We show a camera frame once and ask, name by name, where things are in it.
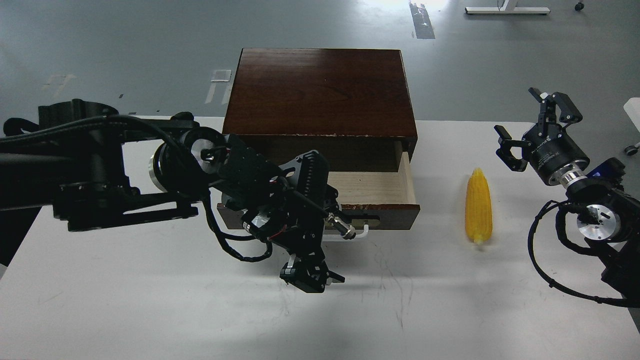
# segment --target open drawer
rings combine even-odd
[[[420,212],[413,189],[409,154],[402,152],[397,172],[330,172],[328,183],[338,189],[338,202],[352,224],[361,229],[409,230]],[[228,229],[242,229],[241,211],[218,204]]]
[[[409,165],[418,134],[400,50],[243,49],[222,133],[276,164],[319,151],[356,227],[410,229],[420,211]],[[241,213],[218,210],[229,229],[241,228]]]

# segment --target gray floor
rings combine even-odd
[[[0,119],[35,120],[38,105],[74,97],[121,113],[224,116],[222,88],[205,103],[209,80],[235,69],[243,47],[393,48],[418,120],[535,121],[530,86],[569,94],[585,116],[574,140],[593,164],[619,157],[640,195],[640,156],[621,151],[640,141],[623,111],[640,97],[640,1],[586,0],[576,12],[576,0],[520,0],[548,16],[464,14],[492,0],[423,2],[433,40],[415,38],[406,0],[2,1]]]

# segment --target dark wood surface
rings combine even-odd
[[[413,154],[417,131],[401,53],[243,49],[223,132],[241,135],[258,151],[285,158],[298,155],[298,150],[289,146],[292,137],[313,136],[316,143],[324,140],[325,148],[341,149],[337,160],[328,156],[332,170],[353,170],[340,160],[350,158],[351,163],[363,160],[369,164],[370,168],[361,170],[394,171],[385,161],[376,164],[362,156],[377,147],[393,153],[390,140],[400,141],[404,150]],[[352,141],[343,145],[335,141],[337,136]],[[359,142],[359,138],[368,142]],[[369,157],[378,155],[371,151]]]

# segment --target white table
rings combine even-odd
[[[482,7],[467,6],[465,8],[465,12],[470,15],[472,14],[506,15],[506,14],[514,14],[514,13],[546,15],[550,13],[551,10],[549,10],[549,8],[546,8],[546,7],[532,8],[532,7],[518,6],[518,0],[505,0],[500,8],[497,6],[482,6]]]
[[[278,278],[280,249],[257,264],[226,255],[202,211],[68,233],[44,208],[0,281],[0,359],[637,359],[626,309],[550,289],[529,262],[533,216],[563,190],[531,169],[510,172],[494,155],[492,123],[417,125],[422,211],[413,229],[327,243],[329,267],[346,283],[324,294]],[[514,136],[531,126],[502,125]],[[154,190],[146,163],[155,146],[125,147],[143,192]],[[493,238],[481,248],[464,232],[474,167],[486,174],[494,209]],[[600,282],[603,266],[562,247],[552,226],[549,217],[538,231],[541,266],[577,290],[617,297]]]

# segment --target white desk leg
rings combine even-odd
[[[501,8],[497,7],[473,7],[468,6],[465,8],[467,14],[509,14],[509,13],[537,13],[546,15],[551,12],[549,8],[527,8],[517,7],[518,0],[505,0]]]
[[[631,122],[634,123],[638,131],[640,131],[640,97],[632,97],[624,105],[624,109],[629,115]],[[629,156],[638,152],[640,148],[640,142],[635,145],[630,145],[625,148],[625,153]]]

